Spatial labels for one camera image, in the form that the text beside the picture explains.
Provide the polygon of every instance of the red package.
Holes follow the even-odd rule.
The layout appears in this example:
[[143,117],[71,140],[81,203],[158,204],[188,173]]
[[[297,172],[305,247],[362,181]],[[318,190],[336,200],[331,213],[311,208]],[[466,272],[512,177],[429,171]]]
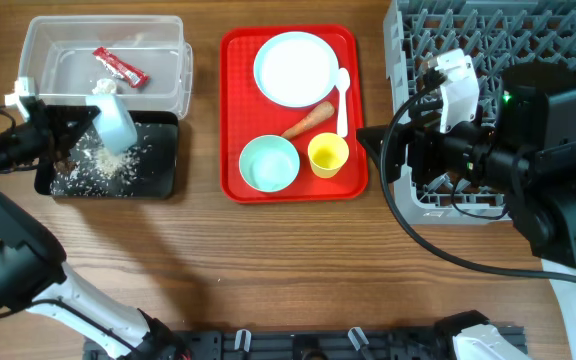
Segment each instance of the red package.
[[111,54],[105,47],[100,47],[92,53],[101,61],[112,76],[127,81],[130,87],[138,88],[150,78],[146,73],[127,64]]

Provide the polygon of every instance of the clear plastic bin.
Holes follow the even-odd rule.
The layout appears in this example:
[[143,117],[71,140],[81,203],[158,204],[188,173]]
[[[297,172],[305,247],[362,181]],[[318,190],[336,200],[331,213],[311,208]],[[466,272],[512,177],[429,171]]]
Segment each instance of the clear plastic bin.
[[35,80],[46,104],[85,105],[97,80],[112,77],[92,55],[106,47],[150,80],[131,88],[117,80],[128,110],[164,110],[183,118],[192,88],[192,48],[177,16],[39,16],[30,22],[19,76]]

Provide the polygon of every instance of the mint green bowl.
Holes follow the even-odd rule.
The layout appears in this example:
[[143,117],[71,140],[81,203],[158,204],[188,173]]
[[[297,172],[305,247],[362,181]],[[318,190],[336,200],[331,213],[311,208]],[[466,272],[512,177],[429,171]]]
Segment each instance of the mint green bowl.
[[277,192],[297,178],[299,154],[290,141],[280,136],[260,136],[249,142],[241,152],[239,172],[253,189]]

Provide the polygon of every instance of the wooden table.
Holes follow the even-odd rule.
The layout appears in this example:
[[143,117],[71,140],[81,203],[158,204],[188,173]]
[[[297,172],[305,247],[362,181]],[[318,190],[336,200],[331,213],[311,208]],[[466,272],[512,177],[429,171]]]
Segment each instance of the wooden table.
[[[366,125],[384,124],[392,116],[382,33],[389,0],[38,2],[0,0],[0,104],[38,15],[178,15],[195,54],[189,136],[180,150],[184,175],[171,199],[54,201],[34,192],[34,174],[0,177],[0,189],[54,232],[69,262],[94,285],[173,329],[382,329],[477,309],[526,326],[535,359],[570,359],[547,281],[482,275],[433,257],[393,219],[373,165],[367,190],[352,201],[241,206],[221,192],[221,37],[240,26],[348,27],[359,47]],[[418,230],[470,260],[540,268],[510,224]],[[80,359],[81,347],[80,335],[53,320],[25,313],[0,320],[0,359]]]

